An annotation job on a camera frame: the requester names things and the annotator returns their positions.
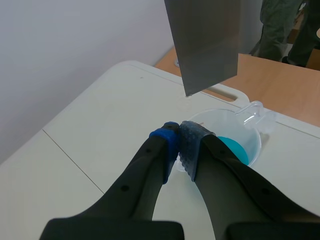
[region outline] gray metal sheet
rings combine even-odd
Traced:
[[[237,75],[241,0],[164,0],[185,94]]]

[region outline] white table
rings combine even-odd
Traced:
[[[186,98],[180,77],[139,62],[112,67],[0,166],[0,235],[38,238],[50,218],[92,205],[149,133],[165,122],[181,123],[206,109],[237,110],[249,103],[242,92],[216,87],[237,100],[228,103],[202,92]],[[280,115],[275,131],[262,140],[253,168],[320,215],[320,128]],[[196,185],[175,169],[160,191],[153,219],[180,222],[187,240],[214,239]]]

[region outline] wooden surface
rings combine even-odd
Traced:
[[[181,76],[171,49],[156,68]],[[238,75],[222,84],[273,111],[320,127],[320,71],[239,54]]]

